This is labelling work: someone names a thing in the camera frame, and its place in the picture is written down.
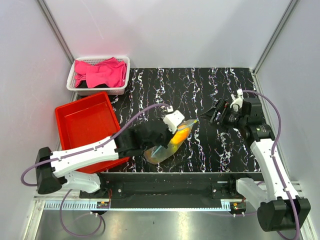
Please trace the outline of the clear zip top bag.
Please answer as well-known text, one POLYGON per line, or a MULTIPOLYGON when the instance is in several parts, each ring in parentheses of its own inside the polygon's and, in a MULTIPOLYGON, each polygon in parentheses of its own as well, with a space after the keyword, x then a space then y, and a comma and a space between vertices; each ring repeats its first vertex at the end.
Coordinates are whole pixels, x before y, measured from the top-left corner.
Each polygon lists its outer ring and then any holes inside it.
POLYGON ((173 138, 170 140, 167 148, 164 146, 154 146, 144 152, 144 157, 148 163, 153 165, 159 164, 164 160, 168 159, 174 155, 178 149, 181 147, 183 142, 189 137, 193 125, 196 124, 198 120, 189 119, 182 122, 178 128, 173 138))

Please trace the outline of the yellow orange fake mango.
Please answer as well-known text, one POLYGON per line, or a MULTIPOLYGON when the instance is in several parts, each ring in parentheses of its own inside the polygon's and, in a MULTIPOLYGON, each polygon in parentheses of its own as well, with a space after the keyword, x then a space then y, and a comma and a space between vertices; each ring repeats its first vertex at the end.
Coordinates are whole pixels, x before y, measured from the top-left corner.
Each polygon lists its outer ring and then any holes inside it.
POLYGON ((170 143, 172 145, 180 145, 189 136, 190 132, 190 127, 186 125, 179 126, 170 143))

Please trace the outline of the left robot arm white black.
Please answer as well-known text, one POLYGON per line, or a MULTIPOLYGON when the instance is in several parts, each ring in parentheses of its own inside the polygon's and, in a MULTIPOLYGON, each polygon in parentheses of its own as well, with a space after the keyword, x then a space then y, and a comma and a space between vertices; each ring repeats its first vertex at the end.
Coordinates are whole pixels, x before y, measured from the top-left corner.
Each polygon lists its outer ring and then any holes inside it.
POLYGON ((96 173, 79 172, 80 168, 101 162, 113 162, 138 156, 157 146, 167 147, 177 127, 162 120, 152 120, 122 128, 112 136, 69 150, 51 151, 43 147, 36 157, 36 186, 40 195, 61 189, 80 190, 103 198, 108 186, 96 173))

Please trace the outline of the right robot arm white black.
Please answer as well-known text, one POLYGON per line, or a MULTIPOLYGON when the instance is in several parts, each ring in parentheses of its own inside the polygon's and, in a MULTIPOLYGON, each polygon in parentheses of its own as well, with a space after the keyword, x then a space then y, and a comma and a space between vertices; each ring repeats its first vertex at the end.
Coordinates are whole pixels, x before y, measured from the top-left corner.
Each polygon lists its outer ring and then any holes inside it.
POLYGON ((308 199, 299 196, 279 159, 276 137, 264 121, 261 101, 239 97, 228 103, 220 99, 200 117, 222 131, 238 130, 262 172, 266 191, 253 179, 244 177, 227 185, 228 195, 235 199, 245 197, 255 208, 265 232, 299 231, 311 205, 308 199))

